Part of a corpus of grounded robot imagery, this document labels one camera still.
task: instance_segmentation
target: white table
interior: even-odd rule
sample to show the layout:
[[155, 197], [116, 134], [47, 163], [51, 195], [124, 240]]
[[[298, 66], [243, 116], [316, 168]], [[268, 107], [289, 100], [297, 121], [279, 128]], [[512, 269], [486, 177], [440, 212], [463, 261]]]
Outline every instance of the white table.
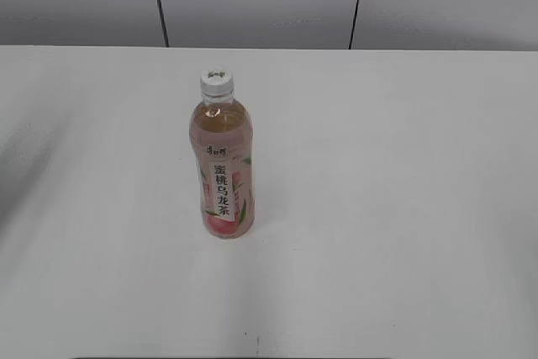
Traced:
[[[220, 63], [232, 241], [187, 134]], [[538, 54], [0, 47], [0, 80], [2, 358], [538, 357]]]

